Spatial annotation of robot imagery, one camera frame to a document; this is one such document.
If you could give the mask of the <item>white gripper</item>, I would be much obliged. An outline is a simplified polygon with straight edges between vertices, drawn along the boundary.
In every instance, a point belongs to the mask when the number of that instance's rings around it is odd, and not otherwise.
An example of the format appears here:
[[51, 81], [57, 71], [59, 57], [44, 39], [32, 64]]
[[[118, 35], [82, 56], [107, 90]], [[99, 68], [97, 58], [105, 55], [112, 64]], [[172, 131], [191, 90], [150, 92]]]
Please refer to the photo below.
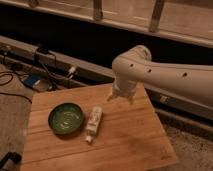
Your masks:
[[115, 99], [117, 96], [126, 97], [130, 104], [134, 103], [137, 83], [131, 80], [116, 79], [113, 83], [113, 94], [107, 98], [107, 101]]

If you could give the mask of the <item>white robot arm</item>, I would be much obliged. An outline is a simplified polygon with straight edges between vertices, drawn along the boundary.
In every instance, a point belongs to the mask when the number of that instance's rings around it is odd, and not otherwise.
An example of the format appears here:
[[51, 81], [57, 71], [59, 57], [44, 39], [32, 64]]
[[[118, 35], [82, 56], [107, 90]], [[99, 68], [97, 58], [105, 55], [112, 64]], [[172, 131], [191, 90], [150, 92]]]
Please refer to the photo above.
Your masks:
[[113, 60], [112, 71], [109, 99], [132, 99], [142, 82], [177, 99], [213, 108], [213, 66], [153, 62], [150, 50], [137, 45]]

